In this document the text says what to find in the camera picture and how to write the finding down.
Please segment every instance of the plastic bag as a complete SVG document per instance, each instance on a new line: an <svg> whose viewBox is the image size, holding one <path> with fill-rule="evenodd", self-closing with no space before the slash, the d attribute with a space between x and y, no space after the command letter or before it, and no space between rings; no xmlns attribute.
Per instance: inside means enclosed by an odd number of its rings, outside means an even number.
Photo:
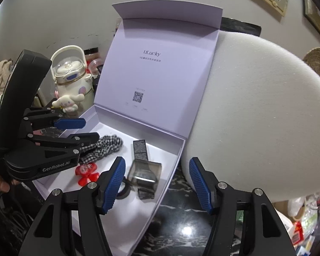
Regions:
<svg viewBox="0 0 320 256"><path fill-rule="evenodd" d="M291 217L296 216L299 213L300 208L304 204L306 197L299 197L288 200L288 215Z"/></svg>
<svg viewBox="0 0 320 256"><path fill-rule="evenodd" d="M304 215L302 216L301 225L303 229L304 239L312 234L318 223L318 211L315 210L316 208L316 201L309 203L306 206Z"/></svg>

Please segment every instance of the checkered scrunchie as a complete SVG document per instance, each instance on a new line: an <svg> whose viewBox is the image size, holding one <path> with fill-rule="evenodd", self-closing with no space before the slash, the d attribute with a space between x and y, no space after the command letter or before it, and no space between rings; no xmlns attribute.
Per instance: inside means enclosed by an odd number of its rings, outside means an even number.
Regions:
<svg viewBox="0 0 320 256"><path fill-rule="evenodd" d="M79 164L96 162L111 153L118 152L122 145L123 140L117 135L101 137L98 142L79 149Z"/></svg>

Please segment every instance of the white kettle bottle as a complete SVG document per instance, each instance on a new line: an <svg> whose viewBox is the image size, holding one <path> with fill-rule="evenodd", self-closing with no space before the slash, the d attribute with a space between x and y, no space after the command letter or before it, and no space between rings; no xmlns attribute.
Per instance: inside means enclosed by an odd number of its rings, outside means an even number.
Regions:
<svg viewBox="0 0 320 256"><path fill-rule="evenodd" d="M69 50L76 50L82 59L77 56L70 56L60 60L55 65L55 58ZM65 46L56 51L51 57L51 73L56 84L57 101L52 103L55 108L62 107L63 112L70 116L80 116L93 105L94 92L92 88L92 75L86 73L87 63L84 51L75 45Z"/></svg>

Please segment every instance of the white wall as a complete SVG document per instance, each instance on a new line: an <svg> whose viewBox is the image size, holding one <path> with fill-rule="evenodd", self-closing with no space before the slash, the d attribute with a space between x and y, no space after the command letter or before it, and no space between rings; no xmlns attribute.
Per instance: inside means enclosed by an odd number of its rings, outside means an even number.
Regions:
<svg viewBox="0 0 320 256"><path fill-rule="evenodd" d="M0 5L0 60L16 59L22 49L47 57L60 47L98 46L106 55L113 39L117 13L112 3L127 0L4 0ZM260 25L261 37L302 58L320 47L320 35L303 17L303 0L289 0L280 17L262 0L190 0L224 8L223 16ZM49 75L43 90L53 93Z"/></svg>

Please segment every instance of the plush toy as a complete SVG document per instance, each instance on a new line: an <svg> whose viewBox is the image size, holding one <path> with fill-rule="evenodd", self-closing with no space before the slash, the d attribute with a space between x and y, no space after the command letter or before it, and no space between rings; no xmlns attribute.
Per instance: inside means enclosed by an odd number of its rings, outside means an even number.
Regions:
<svg viewBox="0 0 320 256"><path fill-rule="evenodd" d="M94 162L77 166L75 170L76 175L82 176L79 179L78 184L84 187L89 182L96 182L100 174L98 172L93 173L97 169L97 165Z"/></svg>
<svg viewBox="0 0 320 256"><path fill-rule="evenodd" d="M63 95L62 97L58 98L57 101L52 102L52 106L55 108L62 107L63 112L75 112L78 110L78 103L84 101L84 94L78 95Z"/></svg>

